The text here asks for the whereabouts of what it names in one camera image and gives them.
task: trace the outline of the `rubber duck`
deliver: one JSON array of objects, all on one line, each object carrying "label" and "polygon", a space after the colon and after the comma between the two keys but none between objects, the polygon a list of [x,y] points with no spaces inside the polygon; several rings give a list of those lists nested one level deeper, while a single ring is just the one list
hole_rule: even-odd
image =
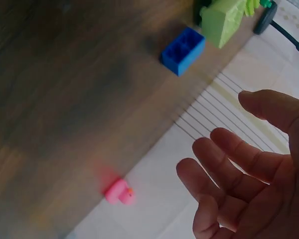
[{"label": "rubber duck", "polygon": [[121,201],[131,205],[135,202],[135,193],[124,179],[119,179],[105,192],[105,199],[111,204]]}]

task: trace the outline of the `black cable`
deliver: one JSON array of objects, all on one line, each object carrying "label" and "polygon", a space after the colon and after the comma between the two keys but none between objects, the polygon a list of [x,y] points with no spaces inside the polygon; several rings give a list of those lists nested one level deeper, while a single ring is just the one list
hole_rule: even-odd
[{"label": "black cable", "polygon": [[286,30],[284,30],[280,25],[278,25],[275,21],[271,21],[271,26],[273,26],[278,32],[284,35],[293,45],[295,45],[296,49],[299,51],[299,42],[293,38]]}]

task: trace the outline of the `fingernail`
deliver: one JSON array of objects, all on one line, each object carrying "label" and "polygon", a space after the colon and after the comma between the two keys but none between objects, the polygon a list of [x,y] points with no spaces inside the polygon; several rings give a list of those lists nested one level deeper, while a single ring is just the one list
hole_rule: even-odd
[{"label": "fingernail", "polygon": [[243,95],[243,96],[250,96],[253,94],[253,92],[250,92],[250,91],[242,91],[239,93],[240,95]]}]

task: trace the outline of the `blue lego brick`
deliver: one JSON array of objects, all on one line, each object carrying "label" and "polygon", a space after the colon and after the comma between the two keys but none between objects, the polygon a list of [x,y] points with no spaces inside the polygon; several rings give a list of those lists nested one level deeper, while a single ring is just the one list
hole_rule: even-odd
[{"label": "blue lego brick", "polygon": [[205,37],[187,27],[161,54],[164,66],[181,76],[205,48]]}]

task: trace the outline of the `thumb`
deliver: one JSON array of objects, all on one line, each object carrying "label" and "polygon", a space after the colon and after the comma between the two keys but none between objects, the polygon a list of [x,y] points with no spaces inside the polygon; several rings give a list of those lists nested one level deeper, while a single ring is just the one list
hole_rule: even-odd
[{"label": "thumb", "polygon": [[299,100],[283,93],[261,90],[241,92],[239,102],[248,112],[289,135],[290,152],[299,173]]}]

